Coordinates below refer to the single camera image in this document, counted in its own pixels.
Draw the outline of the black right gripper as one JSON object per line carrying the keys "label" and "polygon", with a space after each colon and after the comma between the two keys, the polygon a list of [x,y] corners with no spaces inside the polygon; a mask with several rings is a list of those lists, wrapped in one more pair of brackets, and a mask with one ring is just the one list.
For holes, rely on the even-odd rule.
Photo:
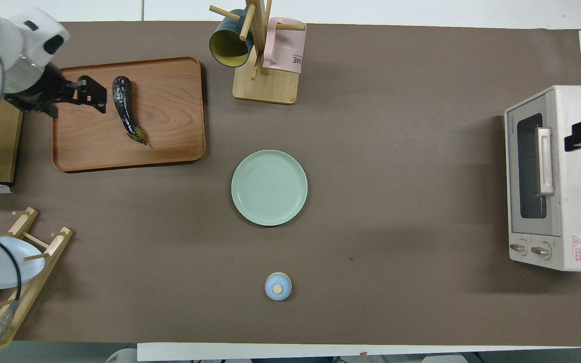
{"label": "black right gripper", "polygon": [[77,81],[71,82],[55,65],[46,65],[34,85],[21,92],[6,93],[6,101],[22,112],[35,111],[45,113],[51,118],[58,118],[56,103],[87,105],[100,113],[106,113],[106,92],[104,86],[88,75],[80,76]]}

